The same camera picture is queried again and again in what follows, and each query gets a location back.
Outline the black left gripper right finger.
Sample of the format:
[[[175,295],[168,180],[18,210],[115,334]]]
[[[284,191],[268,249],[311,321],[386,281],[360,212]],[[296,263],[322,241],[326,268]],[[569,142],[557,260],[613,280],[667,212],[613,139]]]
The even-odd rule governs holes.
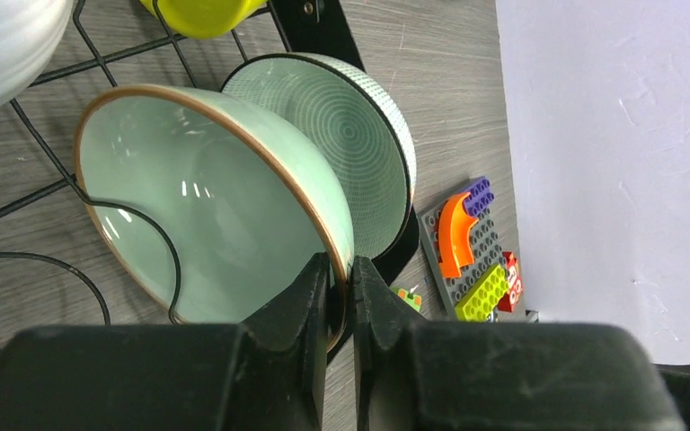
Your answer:
[[[636,339],[614,326],[429,321],[370,259],[351,276],[360,430],[682,430]]]

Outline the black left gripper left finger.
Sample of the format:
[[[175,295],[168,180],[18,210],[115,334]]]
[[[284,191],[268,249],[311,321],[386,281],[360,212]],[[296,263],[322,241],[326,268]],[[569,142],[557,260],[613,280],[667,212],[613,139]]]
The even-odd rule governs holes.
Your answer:
[[[0,430],[318,430],[330,261],[236,324],[46,326],[0,352]]]

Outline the celadon bowl with flower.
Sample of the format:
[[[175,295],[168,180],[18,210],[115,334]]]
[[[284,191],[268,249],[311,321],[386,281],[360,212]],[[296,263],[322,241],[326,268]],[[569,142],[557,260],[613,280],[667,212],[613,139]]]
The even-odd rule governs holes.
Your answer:
[[[235,323],[319,252],[343,303],[355,256],[334,170],[279,115],[221,92],[122,85],[91,101],[75,175],[112,254],[183,323]]]

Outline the black wire dish rack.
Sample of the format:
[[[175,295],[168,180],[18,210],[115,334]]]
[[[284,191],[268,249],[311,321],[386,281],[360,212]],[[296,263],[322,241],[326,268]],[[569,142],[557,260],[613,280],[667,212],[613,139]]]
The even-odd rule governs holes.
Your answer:
[[[55,71],[47,69],[67,25],[78,24],[82,1],[0,1],[0,107],[25,89],[55,81],[187,39],[189,12],[207,18],[209,8],[190,1],[148,1],[166,36]],[[339,283],[355,256],[372,258],[393,281],[416,248],[418,222],[412,207],[416,159],[411,136],[394,101],[364,75],[358,49],[337,1],[263,1],[250,16],[269,14],[285,46],[282,54],[246,60],[223,84],[219,98],[246,97],[276,110],[284,138],[313,163],[313,175],[333,193],[334,208],[320,214],[343,222],[333,234],[338,248],[330,282],[330,334],[343,342]],[[113,102],[96,120],[81,119],[74,142],[75,173],[67,185],[82,199],[103,240],[130,275],[167,310],[175,324],[235,323],[259,310],[281,287],[273,279],[255,289],[228,270],[232,243],[243,254],[274,256],[278,241],[300,232],[292,251],[279,256],[278,272],[307,252],[318,251],[313,227],[288,192],[272,195],[274,217],[219,183],[253,185],[259,164],[242,169],[222,158],[214,142],[221,128],[193,113],[165,110],[160,101],[137,97]]]

